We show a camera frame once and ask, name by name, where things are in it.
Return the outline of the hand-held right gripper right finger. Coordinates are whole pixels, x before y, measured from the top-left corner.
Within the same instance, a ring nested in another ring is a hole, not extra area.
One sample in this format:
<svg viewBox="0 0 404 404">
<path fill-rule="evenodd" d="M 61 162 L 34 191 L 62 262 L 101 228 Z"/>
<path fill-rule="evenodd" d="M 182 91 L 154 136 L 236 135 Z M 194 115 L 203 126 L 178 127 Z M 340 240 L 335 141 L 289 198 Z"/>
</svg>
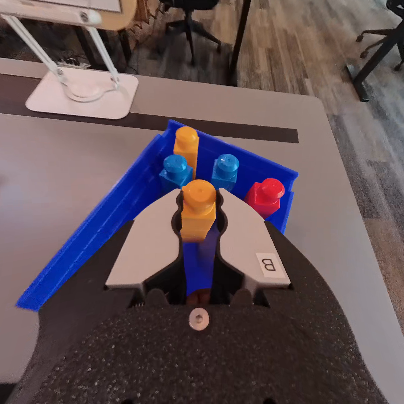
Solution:
<svg viewBox="0 0 404 404">
<path fill-rule="evenodd" d="M 229 191 L 217 192 L 219 235 L 214 259 L 214 304 L 228 305 L 240 290 L 269 305 L 265 293 L 291 292 L 291 280 L 265 220 Z"/>
</svg>

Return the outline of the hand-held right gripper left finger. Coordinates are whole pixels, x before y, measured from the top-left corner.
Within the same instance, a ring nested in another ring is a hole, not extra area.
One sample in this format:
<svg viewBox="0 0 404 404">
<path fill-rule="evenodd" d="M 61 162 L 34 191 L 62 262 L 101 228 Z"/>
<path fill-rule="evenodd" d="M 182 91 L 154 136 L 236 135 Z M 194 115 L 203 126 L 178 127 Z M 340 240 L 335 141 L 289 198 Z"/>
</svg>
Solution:
<svg viewBox="0 0 404 404">
<path fill-rule="evenodd" d="M 134 218 L 105 282 L 108 289 L 134 289 L 142 300 L 159 289 L 170 304 L 185 303 L 182 210 L 183 193 L 175 189 Z"/>
</svg>

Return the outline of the yellow mega block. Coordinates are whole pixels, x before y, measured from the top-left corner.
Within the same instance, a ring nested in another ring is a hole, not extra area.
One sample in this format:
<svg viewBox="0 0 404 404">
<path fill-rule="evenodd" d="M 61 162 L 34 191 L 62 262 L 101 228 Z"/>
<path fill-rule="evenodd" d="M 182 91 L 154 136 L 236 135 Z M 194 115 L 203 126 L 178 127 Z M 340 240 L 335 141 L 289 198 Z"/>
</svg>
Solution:
<svg viewBox="0 0 404 404">
<path fill-rule="evenodd" d="M 195 179 L 183 186 L 182 192 L 182 240 L 184 243 L 200 243 L 216 219 L 216 189 L 208 181 Z"/>
<path fill-rule="evenodd" d="M 196 178 L 198 163 L 199 136 L 197 131 L 189 126 L 176 130 L 173 153 L 183 156 L 187 165 L 193 168 L 193 180 Z"/>
</svg>

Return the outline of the red mega block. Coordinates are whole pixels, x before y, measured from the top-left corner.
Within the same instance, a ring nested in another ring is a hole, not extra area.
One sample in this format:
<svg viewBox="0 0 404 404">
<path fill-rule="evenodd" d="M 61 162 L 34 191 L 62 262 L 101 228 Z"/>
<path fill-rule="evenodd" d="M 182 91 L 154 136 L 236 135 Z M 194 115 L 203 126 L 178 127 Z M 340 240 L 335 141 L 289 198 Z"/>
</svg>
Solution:
<svg viewBox="0 0 404 404">
<path fill-rule="evenodd" d="M 244 202 L 264 220 L 280 209 L 280 199 L 285 194 L 284 185 L 277 179 L 268 178 L 255 182 L 247 192 Z"/>
</svg>

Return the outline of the blue plastic bin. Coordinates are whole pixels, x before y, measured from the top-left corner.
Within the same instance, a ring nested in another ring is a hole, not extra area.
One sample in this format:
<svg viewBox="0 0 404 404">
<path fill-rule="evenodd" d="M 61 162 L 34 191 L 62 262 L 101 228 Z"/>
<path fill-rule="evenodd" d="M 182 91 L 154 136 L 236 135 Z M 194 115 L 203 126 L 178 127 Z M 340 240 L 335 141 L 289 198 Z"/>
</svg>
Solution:
<svg viewBox="0 0 404 404">
<path fill-rule="evenodd" d="M 67 242 L 38 274 L 16 306 L 38 311 L 43 304 L 75 274 L 127 221 L 163 196 L 159 173 L 163 160 L 173 151 L 175 132 L 186 124 L 169 120 L 163 134 L 157 134 L 129 167 L 110 192 L 80 224 Z M 284 234 L 299 173 L 202 131 L 199 136 L 196 178 L 209 181 L 214 160 L 232 154 L 239 160 L 233 194 L 244 199 L 255 182 L 275 178 L 282 182 L 285 194 L 280 208 L 266 218 Z"/>
</svg>

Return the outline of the blue mega block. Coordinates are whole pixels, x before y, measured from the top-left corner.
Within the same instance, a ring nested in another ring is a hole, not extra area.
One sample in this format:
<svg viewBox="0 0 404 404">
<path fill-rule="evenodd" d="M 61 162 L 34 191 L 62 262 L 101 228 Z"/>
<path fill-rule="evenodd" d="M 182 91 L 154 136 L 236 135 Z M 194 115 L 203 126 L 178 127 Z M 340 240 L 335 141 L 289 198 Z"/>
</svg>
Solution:
<svg viewBox="0 0 404 404">
<path fill-rule="evenodd" d="M 167 156 L 163 161 L 163 169 L 159 173 L 162 194 L 174 189 L 182 189 L 193 180 L 194 169 L 187 160 L 178 154 Z"/>
<path fill-rule="evenodd" d="M 225 189 L 232 192 L 239 168 L 239 160 L 232 154 L 222 154 L 214 161 L 213 172 L 210 183 L 218 189 Z"/>
</svg>

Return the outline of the instruction sign on white stand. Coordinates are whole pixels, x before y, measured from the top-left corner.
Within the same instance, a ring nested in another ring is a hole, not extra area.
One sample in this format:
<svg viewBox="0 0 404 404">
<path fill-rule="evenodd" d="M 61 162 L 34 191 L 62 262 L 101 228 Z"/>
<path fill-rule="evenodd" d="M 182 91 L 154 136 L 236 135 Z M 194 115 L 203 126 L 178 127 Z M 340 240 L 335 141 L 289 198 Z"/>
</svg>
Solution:
<svg viewBox="0 0 404 404">
<path fill-rule="evenodd" d="M 120 12 L 120 1 L 2 0 L 0 11 L 1 17 L 48 68 L 27 99 L 26 108 L 33 112 L 110 120 L 128 115 L 139 80 L 118 72 L 98 32 L 102 23 L 100 11 Z M 84 28 L 107 71 L 57 65 L 23 26 L 21 18 Z"/>
</svg>

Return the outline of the black desk leg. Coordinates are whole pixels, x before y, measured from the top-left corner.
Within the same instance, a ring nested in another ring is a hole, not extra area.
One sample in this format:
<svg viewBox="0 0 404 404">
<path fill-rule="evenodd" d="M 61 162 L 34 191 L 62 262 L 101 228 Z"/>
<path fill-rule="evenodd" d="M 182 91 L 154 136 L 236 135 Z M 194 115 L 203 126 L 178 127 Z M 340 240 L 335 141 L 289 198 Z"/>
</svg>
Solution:
<svg viewBox="0 0 404 404">
<path fill-rule="evenodd" d="M 227 71 L 227 85 L 232 87 L 237 87 L 238 85 L 237 63 L 240 55 L 242 41 L 244 38 L 251 2 L 252 2 L 251 0 L 244 0 L 242 3 L 240 21 L 238 24 L 235 43 Z"/>
<path fill-rule="evenodd" d="M 370 73 L 377 67 L 383 58 L 391 51 L 391 49 L 403 40 L 404 31 L 403 23 L 393 29 L 392 33 L 386 37 L 384 43 L 376 50 L 367 63 L 358 70 L 354 65 L 347 64 L 345 69 L 347 71 L 350 82 L 361 102 L 368 102 L 370 100 L 368 92 L 365 88 L 365 80 Z"/>
</svg>

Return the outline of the black office chair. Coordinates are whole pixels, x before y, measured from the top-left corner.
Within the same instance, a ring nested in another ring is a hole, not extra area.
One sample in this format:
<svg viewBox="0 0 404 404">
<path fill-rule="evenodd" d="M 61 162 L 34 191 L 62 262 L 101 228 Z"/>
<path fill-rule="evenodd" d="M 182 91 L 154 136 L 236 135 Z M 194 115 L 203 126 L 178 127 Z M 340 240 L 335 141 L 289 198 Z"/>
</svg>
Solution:
<svg viewBox="0 0 404 404">
<path fill-rule="evenodd" d="M 208 31 L 206 31 L 202 23 L 195 21 L 192 18 L 192 13 L 195 11 L 213 10 L 219 4 L 219 0 L 160 0 L 159 2 L 163 6 L 163 13 L 167 12 L 171 8 L 181 9 L 184 12 L 185 16 L 182 20 L 166 23 L 165 33 L 170 33 L 173 36 L 178 36 L 181 33 L 185 33 L 191 52 L 192 66 L 195 66 L 195 53 L 192 39 L 193 32 L 200 37 L 206 38 L 209 41 L 215 43 L 217 45 L 217 53 L 221 53 L 221 41 Z"/>
<path fill-rule="evenodd" d="M 386 2 L 386 8 L 391 11 L 392 13 L 394 13 L 396 16 L 399 16 L 402 20 L 404 19 L 404 1 L 403 0 L 388 0 Z M 366 34 L 372 34 L 372 35 L 379 35 L 382 36 L 382 38 L 369 45 L 368 47 L 366 47 L 360 54 L 360 58 L 364 59 L 367 57 L 369 50 L 371 48 L 375 48 L 376 46 L 381 45 L 382 43 L 385 43 L 387 40 L 387 37 L 393 33 L 395 29 L 367 29 L 362 31 L 362 33 L 360 35 L 358 35 L 358 37 L 356 38 L 356 42 L 360 43 L 364 36 Z M 401 70 L 401 66 L 404 63 L 404 39 L 403 37 L 401 39 L 398 40 L 397 42 L 397 48 L 401 57 L 401 61 L 399 64 L 397 64 L 394 67 L 394 71 L 398 72 Z"/>
</svg>

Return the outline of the rounded wooden board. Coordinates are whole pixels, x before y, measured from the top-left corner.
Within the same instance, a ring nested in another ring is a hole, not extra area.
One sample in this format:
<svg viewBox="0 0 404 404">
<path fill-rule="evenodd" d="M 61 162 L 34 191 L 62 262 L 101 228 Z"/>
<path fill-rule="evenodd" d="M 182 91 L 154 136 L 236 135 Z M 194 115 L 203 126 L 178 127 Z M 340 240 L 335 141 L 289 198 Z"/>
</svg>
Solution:
<svg viewBox="0 0 404 404">
<path fill-rule="evenodd" d="M 98 28 L 107 31 L 120 31 L 127 28 L 135 16 L 137 5 L 137 0 L 122 0 L 120 12 L 100 11 L 102 23 Z"/>
</svg>

